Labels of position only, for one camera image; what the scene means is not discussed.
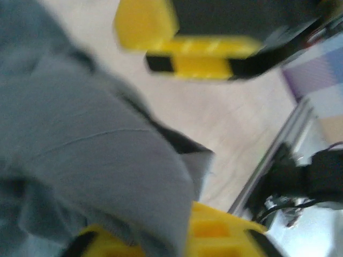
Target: floor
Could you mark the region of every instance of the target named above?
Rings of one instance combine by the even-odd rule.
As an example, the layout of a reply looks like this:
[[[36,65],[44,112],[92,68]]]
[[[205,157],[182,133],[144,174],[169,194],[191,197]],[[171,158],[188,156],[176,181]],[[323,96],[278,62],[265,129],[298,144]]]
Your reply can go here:
[[[105,69],[137,87],[159,119],[217,154],[202,202],[228,210],[295,106],[279,69],[236,82],[151,75],[143,54],[116,44],[119,0],[40,1]]]

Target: gray cloth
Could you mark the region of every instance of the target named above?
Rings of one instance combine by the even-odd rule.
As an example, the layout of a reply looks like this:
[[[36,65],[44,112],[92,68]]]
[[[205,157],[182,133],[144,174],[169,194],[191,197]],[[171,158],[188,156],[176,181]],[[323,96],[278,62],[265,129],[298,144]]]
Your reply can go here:
[[[212,153],[154,121],[31,0],[0,0],[0,256],[59,255],[98,223],[182,256]]]

